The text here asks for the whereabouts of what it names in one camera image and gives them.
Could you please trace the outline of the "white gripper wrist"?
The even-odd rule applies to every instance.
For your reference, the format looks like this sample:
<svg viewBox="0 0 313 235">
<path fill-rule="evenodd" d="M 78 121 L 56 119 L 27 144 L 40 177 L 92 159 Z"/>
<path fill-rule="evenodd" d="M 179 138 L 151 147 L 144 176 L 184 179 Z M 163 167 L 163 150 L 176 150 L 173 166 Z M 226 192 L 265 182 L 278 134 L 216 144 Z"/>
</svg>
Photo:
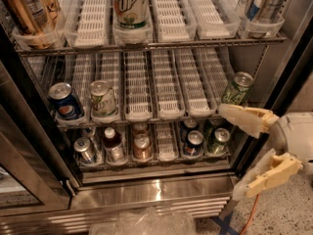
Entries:
<svg viewBox="0 0 313 235">
<path fill-rule="evenodd" d="M 303 169 L 313 174 L 313 113 L 276 116 L 271 110 L 220 104 L 218 114 L 251 137 L 269 134 L 269 150 L 235 185 L 232 199 L 251 198 L 286 183 Z"/>
</svg>

